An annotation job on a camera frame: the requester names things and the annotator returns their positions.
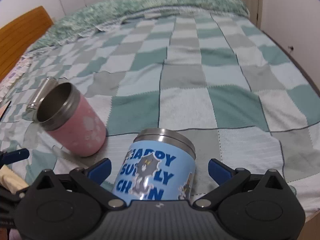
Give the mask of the wooden headboard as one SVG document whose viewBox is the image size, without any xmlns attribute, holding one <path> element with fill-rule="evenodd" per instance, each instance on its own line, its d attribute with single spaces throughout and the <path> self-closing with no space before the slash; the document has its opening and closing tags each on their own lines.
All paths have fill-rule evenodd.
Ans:
<svg viewBox="0 0 320 240">
<path fill-rule="evenodd" d="M 43 6 L 34 8 L 1 28 L 0 65 L 3 80 L 26 49 L 53 25 Z"/>
</svg>

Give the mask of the pink steel cup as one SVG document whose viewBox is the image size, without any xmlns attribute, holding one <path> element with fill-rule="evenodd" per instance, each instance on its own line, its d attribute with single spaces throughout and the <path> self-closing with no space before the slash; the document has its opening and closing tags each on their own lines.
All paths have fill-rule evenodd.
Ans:
<svg viewBox="0 0 320 240">
<path fill-rule="evenodd" d="M 44 97 L 36 118 L 53 139 L 80 157 L 96 154 L 106 139 L 105 124 L 69 82 L 57 85 Z"/>
</svg>

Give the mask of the blue cartoon print cup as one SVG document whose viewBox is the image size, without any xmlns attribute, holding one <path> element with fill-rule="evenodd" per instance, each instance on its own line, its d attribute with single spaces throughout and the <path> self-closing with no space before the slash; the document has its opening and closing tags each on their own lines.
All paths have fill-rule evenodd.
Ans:
<svg viewBox="0 0 320 240">
<path fill-rule="evenodd" d="M 187 200 L 195 176 L 193 143 L 163 128 L 141 131 L 125 156 L 112 193 L 132 200 Z"/>
</svg>

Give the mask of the green floral quilt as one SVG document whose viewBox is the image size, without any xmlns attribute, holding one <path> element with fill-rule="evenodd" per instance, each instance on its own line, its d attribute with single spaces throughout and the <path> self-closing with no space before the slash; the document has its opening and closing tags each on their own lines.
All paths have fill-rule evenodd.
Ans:
<svg viewBox="0 0 320 240">
<path fill-rule="evenodd" d="M 97 31 L 109 32 L 129 18 L 168 11 L 210 11 L 250 17 L 242 0 L 105 0 L 56 21 L 32 49 L 63 46 Z"/>
</svg>

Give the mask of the green checkered bed blanket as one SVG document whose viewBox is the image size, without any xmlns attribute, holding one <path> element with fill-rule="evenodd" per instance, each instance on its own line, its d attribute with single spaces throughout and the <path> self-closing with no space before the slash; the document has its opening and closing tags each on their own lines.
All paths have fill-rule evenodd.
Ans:
<svg viewBox="0 0 320 240">
<path fill-rule="evenodd" d="M 96 155 L 71 156 L 26 112 L 49 76 L 75 85 L 104 122 L 107 141 Z M 66 173 L 107 157 L 111 188 L 135 136 L 160 127 L 195 146 L 193 197 L 214 188 L 207 165 L 216 158 L 252 173 L 278 170 L 307 215 L 319 210 L 319 96 L 244 17 L 205 12 L 127 20 L 34 55 L 3 100 L 10 106 L 1 121 L 1 150 L 30 151 L 12 165 L 27 183 L 45 168 Z"/>
</svg>

